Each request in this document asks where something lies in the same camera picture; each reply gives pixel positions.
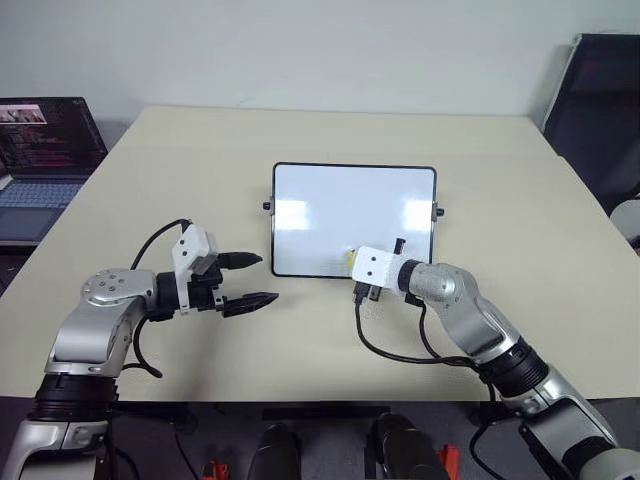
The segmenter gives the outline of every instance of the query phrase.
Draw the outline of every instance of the beige table surface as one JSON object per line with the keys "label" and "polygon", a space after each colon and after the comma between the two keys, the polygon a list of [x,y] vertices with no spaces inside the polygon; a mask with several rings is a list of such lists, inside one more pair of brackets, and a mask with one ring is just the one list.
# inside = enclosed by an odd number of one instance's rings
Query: beige table surface
{"label": "beige table surface", "polygon": [[[93,272],[126,267],[160,225],[188,216],[223,250],[265,262],[225,275],[229,296],[280,293],[254,314],[176,316],[145,328],[165,374],[120,377],[127,400],[470,400],[473,374],[397,364],[358,341],[348,280],[268,268],[278,161],[431,165],[446,209],[435,259],[473,272],[538,352],[585,395],[639,395],[640,264],[566,162],[524,118],[146,109],[0,299],[0,395],[31,396],[59,324]],[[141,267],[171,269],[167,234]],[[381,347],[421,355],[418,309],[390,294],[363,311]],[[433,343],[456,353],[437,317]]]}

